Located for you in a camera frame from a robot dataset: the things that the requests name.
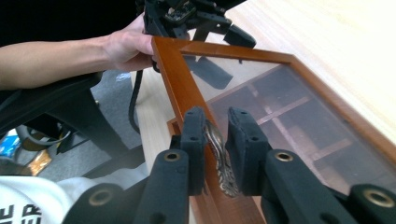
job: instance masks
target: person's hand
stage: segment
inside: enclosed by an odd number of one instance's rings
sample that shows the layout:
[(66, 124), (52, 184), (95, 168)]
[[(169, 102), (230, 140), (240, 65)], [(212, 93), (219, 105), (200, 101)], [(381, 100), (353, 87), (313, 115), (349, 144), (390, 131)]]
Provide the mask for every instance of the person's hand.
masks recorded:
[(114, 68), (137, 71), (152, 66), (151, 35), (144, 35), (143, 15), (122, 30), (111, 34), (105, 51)]

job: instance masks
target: floor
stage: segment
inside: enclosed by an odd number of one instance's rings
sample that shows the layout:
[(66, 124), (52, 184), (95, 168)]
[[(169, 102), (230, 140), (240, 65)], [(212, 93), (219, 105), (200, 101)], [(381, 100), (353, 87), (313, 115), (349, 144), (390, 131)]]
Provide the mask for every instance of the floor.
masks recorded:
[[(134, 131), (128, 120), (128, 108), (132, 95), (130, 74), (115, 70), (105, 71), (101, 82), (92, 88), (92, 93), (94, 98), (99, 101), (101, 111), (120, 135), (124, 144), (128, 148), (140, 146), (142, 144), (140, 135)], [(52, 181), (84, 175), (110, 159), (91, 141), (63, 154), (56, 155), (55, 146), (50, 147), (48, 152), (52, 161), (38, 176)], [(18, 162), (25, 164), (34, 155), (34, 152), (22, 150)]]

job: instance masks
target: table surface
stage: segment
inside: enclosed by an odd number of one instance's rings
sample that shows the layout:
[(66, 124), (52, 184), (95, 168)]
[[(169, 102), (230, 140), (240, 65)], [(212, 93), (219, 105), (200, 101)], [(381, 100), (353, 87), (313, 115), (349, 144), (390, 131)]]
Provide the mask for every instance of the table surface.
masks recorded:
[[(389, 9), (375, 0), (248, 0), (226, 16), (256, 38), (255, 49), (294, 54), (396, 145), (394, 46), (385, 33), (394, 20), (384, 16), (393, 15), (385, 13)], [(207, 42), (225, 44), (219, 35)], [(167, 121), (175, 117), (162, 76), (153, 69), (144, 72), (136, 112), (151, 170), (157, 154), (169, 147)]]

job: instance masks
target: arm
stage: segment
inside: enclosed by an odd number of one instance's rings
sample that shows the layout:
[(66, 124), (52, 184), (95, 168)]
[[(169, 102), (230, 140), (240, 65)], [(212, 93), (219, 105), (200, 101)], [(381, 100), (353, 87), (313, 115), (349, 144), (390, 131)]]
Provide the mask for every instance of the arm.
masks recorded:
[(151, 66), (151, 36), (138, 17), (111, 35), (63, 42), (27, 42), (0, 48), (0, 90), (35, 88), (107, 69)]

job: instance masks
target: wooden frame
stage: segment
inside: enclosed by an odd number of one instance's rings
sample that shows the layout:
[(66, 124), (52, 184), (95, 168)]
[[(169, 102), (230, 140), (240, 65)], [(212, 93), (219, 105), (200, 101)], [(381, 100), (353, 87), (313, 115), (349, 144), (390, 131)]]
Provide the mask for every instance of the wooden frame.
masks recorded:
[[(153, 47), (163, 81), (176, 114), (180, 130), (183, 116), (193, 106), (204, 109), (213, 120), (206, 102), (198, 90), (183, 54), (233, 58), (268, 63), (283, 63), (293, 68), (336, 113), (359, 134), (396, 164), (395, 146), (359, 113), (346, 104), (335, 92), (293, 55), (265, 50), (246, 49), (203, 42), (154, 37)], [(202, 223), (263, 223), (261, 212), (250, 197), (229, 198), (220, 191), (216, 175), (216, 162), (210, 150), (205, 151), (206, 192), (191, 199), (198, 222)]]

